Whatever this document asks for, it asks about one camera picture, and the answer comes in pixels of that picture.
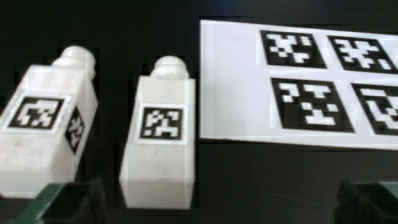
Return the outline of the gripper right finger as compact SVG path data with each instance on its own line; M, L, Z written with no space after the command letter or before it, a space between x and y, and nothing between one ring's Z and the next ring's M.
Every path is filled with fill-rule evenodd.
M398 182L341 181L334 224L398 224Z

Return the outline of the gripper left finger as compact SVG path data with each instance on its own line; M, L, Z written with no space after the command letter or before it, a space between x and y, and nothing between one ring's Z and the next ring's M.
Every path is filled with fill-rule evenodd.
M101 179L50 184L7 224L109 224Z

